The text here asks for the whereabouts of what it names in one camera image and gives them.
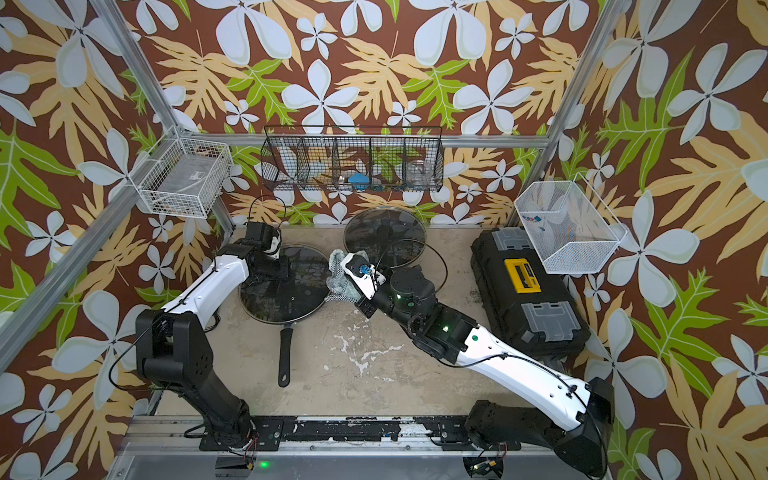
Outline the green microfibre cloth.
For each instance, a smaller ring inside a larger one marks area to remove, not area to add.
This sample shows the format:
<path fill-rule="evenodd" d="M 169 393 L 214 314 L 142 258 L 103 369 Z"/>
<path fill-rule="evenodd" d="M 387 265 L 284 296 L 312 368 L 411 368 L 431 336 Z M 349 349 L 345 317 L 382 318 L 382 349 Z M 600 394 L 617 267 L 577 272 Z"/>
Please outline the green microfibre cloth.
<path fill-rule="evenodd" d="M 335 249 L 331 252 L 328 260 L 328 269 L 330 276 L 326 279 L 326 285 L 329 294 L 326 301 L 345 301 L 356 303 L 361 298 L 361 293 L 357 290 L 355 283 L 349 279 L 342 268 L 342 261 L 347 253 L 341 249 Z"/>

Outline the small pan with lid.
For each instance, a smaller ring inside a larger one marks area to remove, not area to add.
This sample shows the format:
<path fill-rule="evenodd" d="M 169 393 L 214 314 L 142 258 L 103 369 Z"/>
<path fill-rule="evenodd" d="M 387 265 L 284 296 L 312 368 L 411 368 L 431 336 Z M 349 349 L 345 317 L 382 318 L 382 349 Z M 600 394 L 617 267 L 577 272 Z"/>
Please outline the small pan with lid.
<path fill-rule="evenodd" d="M 426 230 L 410 211 L 379 207 L 355 214 L 344 229 L 348 252 L 364 251 L 372 263 L 398 268 L 416 261 L 426 246 Z"/>

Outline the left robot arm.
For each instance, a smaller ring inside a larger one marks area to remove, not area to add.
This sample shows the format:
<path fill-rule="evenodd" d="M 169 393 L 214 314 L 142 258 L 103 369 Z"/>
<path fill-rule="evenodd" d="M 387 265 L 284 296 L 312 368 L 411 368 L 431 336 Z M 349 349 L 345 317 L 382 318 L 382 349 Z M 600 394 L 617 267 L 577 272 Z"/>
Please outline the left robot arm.
<path fill-rule="evenodd" d="M 243 451 L 256 439 L 249 407 L 213 370 L 205 329 L 230 293 L 248 280 L 284 276 L 281 234 L 245 237 L 219 251 L 209 268 L 179 297 L 136 319 L 136 369 L 143 379 L 186 400 L 202 417 L 219 449 Z"/>

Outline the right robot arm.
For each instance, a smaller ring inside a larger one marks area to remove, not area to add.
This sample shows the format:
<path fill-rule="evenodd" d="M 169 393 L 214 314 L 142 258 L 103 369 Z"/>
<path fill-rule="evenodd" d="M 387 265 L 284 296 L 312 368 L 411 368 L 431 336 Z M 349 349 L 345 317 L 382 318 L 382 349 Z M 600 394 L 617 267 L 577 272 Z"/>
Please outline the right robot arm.
<path fill-rule="evenodd" d="M 614 389 L 608 381 L 572 377 L 507 345 L 439 302 L 434 284 L 418 267 L 385 275 L 350 254 L 343 271 L 361 294 L 358 306 L 365 315 L 382 312 L 441 364 L 480 373 L 527 401 L 525 407 L 476 402 L 465 424 L 475 445 L 543 446 L 591 479 L 605 476 L 614 420 Z"/>

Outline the black yellow toolbox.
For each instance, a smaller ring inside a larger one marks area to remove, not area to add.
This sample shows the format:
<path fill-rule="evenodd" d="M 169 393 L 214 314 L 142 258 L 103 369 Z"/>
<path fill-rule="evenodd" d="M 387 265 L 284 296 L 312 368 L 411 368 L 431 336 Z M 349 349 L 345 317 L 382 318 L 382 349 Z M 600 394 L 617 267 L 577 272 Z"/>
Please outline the black yellow toolbox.
<path fill-rule="evenodd" d="M 470 264 L 493 335 L 540 361 L 583 351 L 589 327 L 562 277 L 545 271 L 523 228 L 482 231 L 471 245 Z"/>

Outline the white mesh basket right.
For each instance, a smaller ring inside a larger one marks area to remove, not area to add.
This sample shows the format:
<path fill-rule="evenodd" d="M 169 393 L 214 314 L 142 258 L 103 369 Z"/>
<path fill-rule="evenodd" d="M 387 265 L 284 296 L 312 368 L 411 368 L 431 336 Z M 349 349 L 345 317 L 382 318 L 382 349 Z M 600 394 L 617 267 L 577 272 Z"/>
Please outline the white mesh basket right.
<path fill-rule="evenodd" d="M 628 235 L 628 228 L 582 174 L 574 180 L 535 181 L 514 205 L 549 274 L 598 274 Z"/>

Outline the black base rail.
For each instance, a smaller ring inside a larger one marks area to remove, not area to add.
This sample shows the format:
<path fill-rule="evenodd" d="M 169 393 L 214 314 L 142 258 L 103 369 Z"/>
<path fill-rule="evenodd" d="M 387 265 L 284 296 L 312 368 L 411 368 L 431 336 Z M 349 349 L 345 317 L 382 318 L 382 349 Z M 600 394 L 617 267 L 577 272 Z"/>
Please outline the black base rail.
<path fill-rule="evenodd" d="M 251 435 L 258 452 L 275 452 L 290 443 L 318 445 L 425 441 L 443 451 L 475 449 L 463 415 L 437 416 L 254 416 Z"/>

